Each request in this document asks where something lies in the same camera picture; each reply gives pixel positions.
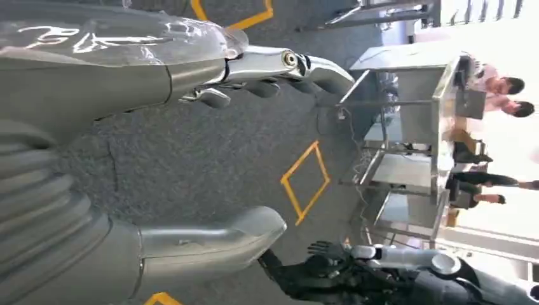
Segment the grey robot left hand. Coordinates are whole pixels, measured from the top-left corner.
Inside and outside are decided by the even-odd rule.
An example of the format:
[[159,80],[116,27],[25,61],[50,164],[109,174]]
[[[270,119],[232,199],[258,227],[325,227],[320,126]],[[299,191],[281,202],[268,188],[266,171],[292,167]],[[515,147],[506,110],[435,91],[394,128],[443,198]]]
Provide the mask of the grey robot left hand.
[[254,46],[209,21],[114,6],[1,2],[1,303],[110,304],[249,267],[285,232],[252,207],[221,226],[115,219],[55,173],[55,148],[95,120],[167,102],[230,103],[281,83],[344,94],[330,60]]

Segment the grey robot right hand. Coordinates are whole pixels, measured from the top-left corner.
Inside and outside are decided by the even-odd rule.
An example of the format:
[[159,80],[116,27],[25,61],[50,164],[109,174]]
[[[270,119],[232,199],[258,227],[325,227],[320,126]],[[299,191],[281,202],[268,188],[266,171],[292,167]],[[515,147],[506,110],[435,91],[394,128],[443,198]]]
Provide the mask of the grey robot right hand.
[[350,283],[353,257],[351,246],[316,241],[308,247],[309,257],[285,265],[271,249],[258,258],[267,277],[280,290],[298,301],[322,304],[361,304],[362,298]]

